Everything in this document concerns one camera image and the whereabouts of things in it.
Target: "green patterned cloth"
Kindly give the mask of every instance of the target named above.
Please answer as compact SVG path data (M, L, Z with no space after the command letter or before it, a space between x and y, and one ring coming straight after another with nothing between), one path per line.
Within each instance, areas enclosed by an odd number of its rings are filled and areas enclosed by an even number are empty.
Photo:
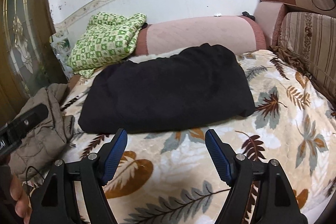
M68 64L75 74L89 78L95 68L129 56L146 21L143 14L130 18L99 12L91 16L86 32L72 49Z

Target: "black cloth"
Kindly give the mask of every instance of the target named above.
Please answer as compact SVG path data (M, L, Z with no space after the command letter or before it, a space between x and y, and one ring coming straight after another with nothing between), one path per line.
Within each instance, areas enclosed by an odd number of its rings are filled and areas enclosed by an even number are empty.
M183 130L255 110L243 69L221 46L190 47L170 58L127 61L94 80L79 125L87 133Z

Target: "gray jacket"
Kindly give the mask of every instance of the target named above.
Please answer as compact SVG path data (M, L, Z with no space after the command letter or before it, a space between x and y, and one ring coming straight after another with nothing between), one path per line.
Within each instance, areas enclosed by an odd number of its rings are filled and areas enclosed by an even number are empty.
M48 167L73 136L74 117L63 116L59 109L67 86L51 84L47 88L41 88L18 114L19 116L40 103L45 104L49 110L48 117L31 130L22 140L22 145L11 154L9 166L21 181L26 180L28 166L34 166L39 171ZM36 171L30 168L27 178L31 179L34 175Z

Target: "finger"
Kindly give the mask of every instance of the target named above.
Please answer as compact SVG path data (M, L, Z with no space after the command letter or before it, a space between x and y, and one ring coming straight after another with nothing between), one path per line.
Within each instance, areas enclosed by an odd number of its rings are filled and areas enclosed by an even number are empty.
M13 176L12 182L10 184L9 188L10 195L15 201L18 201L22 195L23 188L22 188L22 182L19 181L17 176Z
M30 216L32 214L32 209L28 207L25 218L23 219L24 224L29 224Z
M15 205L15 211L19 217L24 218L26 216L29 208L28 204L28 196L26 195L26 193L23 193Z

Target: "floral blanket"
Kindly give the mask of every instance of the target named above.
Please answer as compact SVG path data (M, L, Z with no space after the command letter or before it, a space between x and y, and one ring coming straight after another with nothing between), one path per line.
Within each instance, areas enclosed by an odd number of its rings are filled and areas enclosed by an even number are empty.
M203 128L180 132L128 135L117 172L104 188L118 223L214 223L229 187L216 172L204 143L213 128L236 153L251 160L278 159L294 189L302 213L322 203L336 182L336 110L311 85L309 79L287 67L270 51L237 56L245 71L256 112ZM69 95L65 115L76 121L97 71L81 78ZM65 162L97 152L113 135L82 133L68 148ZM80 214L89 222L80 183L76 184ZM253 211L256 187L243 223Z

